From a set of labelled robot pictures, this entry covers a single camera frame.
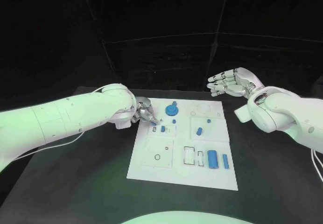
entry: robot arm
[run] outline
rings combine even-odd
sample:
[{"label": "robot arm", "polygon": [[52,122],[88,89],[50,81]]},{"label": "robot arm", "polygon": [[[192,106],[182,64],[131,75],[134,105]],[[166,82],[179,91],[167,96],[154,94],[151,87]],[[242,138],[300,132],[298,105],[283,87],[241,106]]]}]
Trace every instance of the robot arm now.
[{"label": "robot arm", "polygon": [[297,143],[323,153],[323,100],[300,98],[293,92],[264,87],[257,76],[244,68],[229,70],[209,78],[212,96],[228,93],[245,96],[248,103],[235,110],[241,122],[252,120],[265,131],[285,132]]},{"label": "robot arm", "polygon": [[0,171],[33,148],[107,122],[123,129],[140,119],[159,124],[150,100],[136,98],[121,84],[108,85],[101,92],[0,112]]}]

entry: dark background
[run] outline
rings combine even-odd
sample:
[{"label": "dark background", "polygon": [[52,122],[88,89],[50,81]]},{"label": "dark background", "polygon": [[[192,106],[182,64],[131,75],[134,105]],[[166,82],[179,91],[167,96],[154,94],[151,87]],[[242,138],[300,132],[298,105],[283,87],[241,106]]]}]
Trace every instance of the dark background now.
[{"label": "dark background", "polygon": [[[0,111],[115,82],[206,91],[238,67],[309,97],[322,75],[317,1],[3,0],[0,18]],[[29,159],[0,173],[0,203]]]}]

